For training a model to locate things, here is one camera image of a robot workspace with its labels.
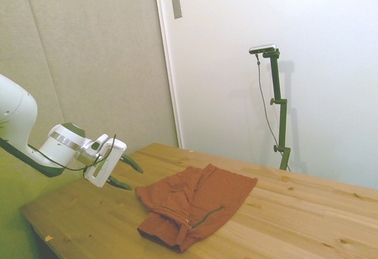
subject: folded cloth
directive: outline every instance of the folded cloth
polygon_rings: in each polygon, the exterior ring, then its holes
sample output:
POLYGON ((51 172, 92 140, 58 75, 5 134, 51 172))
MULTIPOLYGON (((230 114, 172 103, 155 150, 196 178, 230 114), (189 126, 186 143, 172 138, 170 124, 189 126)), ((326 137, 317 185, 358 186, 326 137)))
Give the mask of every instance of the folded cloth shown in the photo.
POLYGON ((137 196, 151 211, 138 231, 181 253, 224 225, 257 181, 209 164, 204 169, 190 166, 151 185, 138 186, 137 196))

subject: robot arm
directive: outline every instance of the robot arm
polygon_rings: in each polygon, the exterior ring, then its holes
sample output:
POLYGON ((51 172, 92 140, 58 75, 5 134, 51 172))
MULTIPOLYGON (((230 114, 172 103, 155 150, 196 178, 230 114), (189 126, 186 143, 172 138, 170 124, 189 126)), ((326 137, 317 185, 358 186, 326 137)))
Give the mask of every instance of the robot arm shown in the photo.
POLYGON ((127 146, 122 141, 109 139, 105 134, 92 141, 72 123, 53 127, 39 150, 31 147, 28 139, 37 119, 37 103, 22 87, 1 74, 0 85, 0 147, 8 153, 48 177, 61 175, 68 162, 76 158, 87 166, 84 177, 98 187, 114 182, 110 174, 120 160, 143 173, 123 154, 127 146))

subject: cable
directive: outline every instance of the cable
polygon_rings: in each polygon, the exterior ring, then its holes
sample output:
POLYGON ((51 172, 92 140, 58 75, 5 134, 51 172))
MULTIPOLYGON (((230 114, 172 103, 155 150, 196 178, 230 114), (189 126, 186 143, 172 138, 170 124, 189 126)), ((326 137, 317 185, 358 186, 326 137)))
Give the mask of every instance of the cable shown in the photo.
POLYGON ((115 142, 115 140, 116 140, 116 134, 114 134, 113 143, 112 143, 112 146, 110 147, 110 151, 109 151, 109 153, 108 153, 105 157, 103 157, 101 160, 98 160, 99 157, 100 157, 100 156, 98 156, 98 157, 96 158, 96 160, 93 162, 93 164, 91 164, 91 165, 89 165, 89 166, 84 166, 83 168, 80 168, 80 169, 71 169, 71 168, 68 168, 68 167, 66 167, 66 166, 63 166, 63 165, 59 164, 58 162, 56 162, 56 161, 50 159, 48 156, 46 156, 45 154, 43 154, 41 151, 39 151, 39 150, 36 149, 35 147, 31 146, 30 144, 28 144, 28 146, 29 146, 30 148, 32 148, 33 150, 35 150, 36 152, 38 152, 39 154, 41 154, 42 156, 44 156, 44 157, 45 157, 46 159, 48 159, 50 162, 55 163, 56 165, 61 166, 61 167, 64 168, 64 169, 68 169, 69 171, 74 171, 74 172, 76 172, 76 171, 86 170, 87 168, 90 168, 91 166, 97 165, 98 163, 100 163, 100 162, 106 160, 107 157, 109 157, 110 153, 112 153, 112 150, 113 150, 113 147, 114 147, 114 142, 115 142))
POLYGON ((276 136, 275 136, 274 133, 273 133, 273 130, 272 130, 272 128, 271 128, 271 124, 269 123, 268 114, 266 113, 265 99, 264 99, 264 95, 263 95, 263 93, 262 93, 262 87, 261 87, 261 74, 260 74, 261 71, 260 71, 260 60, 259 60, 259 55, 258 55, 258 54, 255 54, 255 56, 256 56, 256 58, 258 59, 258 68, 259 68, 259 87, 260 87, 260 93, 261 93, 262 103, 263 103, 263 105, 264 105, 265 119, 266 119, 266 122, 267 122, 267 124, 268 124, 269 130, 271 131, 271 134, 272 134, 272 136, 273 136, 273 138, 274 138, 274 141, 275 141, 275 143, 276 143, 276 146, 278 147, 278 142, 277 142, 276 136))

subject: white wall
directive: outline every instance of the white wall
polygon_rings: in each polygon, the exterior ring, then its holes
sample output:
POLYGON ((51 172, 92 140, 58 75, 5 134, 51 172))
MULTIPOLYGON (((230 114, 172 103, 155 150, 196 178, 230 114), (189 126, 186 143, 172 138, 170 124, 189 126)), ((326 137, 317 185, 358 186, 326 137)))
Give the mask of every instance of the white wall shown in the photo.
POLYGON ((378 0, 181 0, 180 19, 161 4, 184 148, 279 167, 248 53, 274 42, 292 171, 378 188, 378 0))

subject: wooden table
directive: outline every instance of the wooden table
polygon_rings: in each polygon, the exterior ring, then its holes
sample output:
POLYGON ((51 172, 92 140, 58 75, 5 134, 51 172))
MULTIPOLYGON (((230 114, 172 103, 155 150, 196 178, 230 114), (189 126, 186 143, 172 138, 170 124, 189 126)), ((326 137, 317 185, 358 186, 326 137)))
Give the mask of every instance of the wooden table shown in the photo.
POLYGON ((159 144, 112 175, 136 187, 209 163, 258 184, 221 229, 177 254, 142 238, 148 210, 135 191, 80 179, 21 208, 60 258, 378 258, 378 191, 159 144))

